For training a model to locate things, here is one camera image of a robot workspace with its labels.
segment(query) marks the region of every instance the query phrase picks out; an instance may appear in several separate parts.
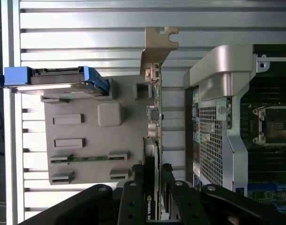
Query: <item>motherboard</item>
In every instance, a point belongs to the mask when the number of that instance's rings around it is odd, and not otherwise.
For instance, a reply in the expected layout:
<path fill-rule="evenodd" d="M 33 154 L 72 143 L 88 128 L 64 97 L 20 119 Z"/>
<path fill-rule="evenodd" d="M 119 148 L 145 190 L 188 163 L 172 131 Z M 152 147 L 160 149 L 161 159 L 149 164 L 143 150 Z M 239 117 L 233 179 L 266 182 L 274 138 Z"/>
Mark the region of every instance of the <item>motherboard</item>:
<path fill-rule="evenodd" d="M 271 64 L 249 83 L 241 99 L 241 137 L 248 197 L 286 214 L 286 63 Z"/>

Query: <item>gray mounting slot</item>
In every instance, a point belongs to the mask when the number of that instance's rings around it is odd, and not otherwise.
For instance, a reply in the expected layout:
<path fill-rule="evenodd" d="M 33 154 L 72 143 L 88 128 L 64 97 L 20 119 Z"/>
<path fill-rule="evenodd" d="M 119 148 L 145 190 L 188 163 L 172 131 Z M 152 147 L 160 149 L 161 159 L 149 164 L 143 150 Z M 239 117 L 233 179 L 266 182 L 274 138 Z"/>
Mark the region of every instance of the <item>gray mounting slot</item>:
<path fill-rule="evenodd" d="M 146 85 L 144 82 L 134 84 L 134 98 L 135 100 L 153 98 L 153 88 L 151 85 Z"/>
<path fill-rule="evenodd" d="M 114 100 L 116 98 L 116 84 L 110 77 L 105 77 L 105 80 L 109 82 L 110 90 L 108 95 L 95 96 L 94 99 L 97 101 Z"/>
<path fill-rule="evenodd" d="M 62 161 L 62 160 L 69 160 L 69 158 L 72 157 L 72 154 L 66 154 L 66 155 L 54 155 L 50 157 L 51 161 Z"/>
<path fill-rule="evenodd" d="M 128 180 L 129 170 L 111 170 L 110 172 L 110 181 L 114 180 Z"/>
<path fill-rule="evenodd" d="M 55 115 L 53 117 L 54 125 L 64 125 L 64 124 L 77 124 L 83 123 L 82 114 L 69 114 L 69 115 Z"/>
<path fill-rule="evenodd" d="M 69 102 L 69 99 L 47 98 L 47 97 L 41 96 L 41 102 L 50 103 L 50 104 L 67 104 Z"/>
<path fill-rule="evenodd" d="M 128 160 L 129 152 L 128 151 L 114 151 L 110 152 L 108 155 L 108 158 L 111 159 L 116 159 L 116 158 L 122 158 L 124 161 Z"/>
<path fill-rule="evenodd" d="M 73 172 L 60 172 L 55 173 L 50 177 L 51 184 L 70 184 L 70 182 L 74 179 Z"/>
<path fill-rule="evenodd" d="M 54 140 L 54 149 L 55 150 L 80 149 L 84 145 L 85 145 L 85 139 L 84 138 Z"/>

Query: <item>cpu socket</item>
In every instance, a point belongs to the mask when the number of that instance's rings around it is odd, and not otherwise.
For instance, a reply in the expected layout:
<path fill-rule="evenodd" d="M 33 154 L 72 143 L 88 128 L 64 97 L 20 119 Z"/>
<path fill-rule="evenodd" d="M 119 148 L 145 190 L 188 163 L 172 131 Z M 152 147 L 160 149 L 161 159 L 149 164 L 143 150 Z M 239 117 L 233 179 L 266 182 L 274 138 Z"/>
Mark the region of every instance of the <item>cpu socket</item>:
<path fill-rule="evenodd" d="M 259 135 L 253 143 L 286 146 L 286 106 L 262 106 L 254 109 L 253 114 L 259 118 Z"/>

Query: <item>screw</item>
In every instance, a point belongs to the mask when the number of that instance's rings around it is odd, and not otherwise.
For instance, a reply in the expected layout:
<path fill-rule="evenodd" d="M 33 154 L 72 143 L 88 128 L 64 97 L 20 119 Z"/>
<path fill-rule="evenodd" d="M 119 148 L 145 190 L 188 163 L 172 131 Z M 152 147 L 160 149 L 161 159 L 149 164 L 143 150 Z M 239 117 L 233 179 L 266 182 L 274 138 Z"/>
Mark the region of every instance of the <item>screw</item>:
<path fill-rule="evenodd" d="M 217 111 L 218 111 L 219 114 L 225 114 L 226 113 L 226 108 L 224 106 L 220 106 Z"/>
<path fill-rule="evenodd" d="M 209 191 L 215 191 L 215 190 L 216 190 L 216 188 L 215 188 L 215 187 L 213 187 L 213 186 L 208 186 L 208 190 L 209 190 Z"/>
<path fill-rule="evenodd" d="M 177 182 L 175 183 L 175 185 L 177 185 L 177 186 L 182 186 L 182 182 L 177 181 Z"/>

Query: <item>metal mesh grille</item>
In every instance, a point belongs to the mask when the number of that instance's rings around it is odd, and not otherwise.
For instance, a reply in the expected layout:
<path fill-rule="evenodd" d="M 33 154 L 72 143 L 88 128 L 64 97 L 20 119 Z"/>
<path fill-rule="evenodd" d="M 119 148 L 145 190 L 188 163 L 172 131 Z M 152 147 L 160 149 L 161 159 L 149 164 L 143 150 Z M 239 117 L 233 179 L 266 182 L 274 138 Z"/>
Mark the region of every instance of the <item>metal mesh grille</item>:
<path fill-rule="evenodd" d="M 222 185 L 222 121 L 216 120 L 216 107 L 199 110 L 201 174 L 212 184 Z"/>

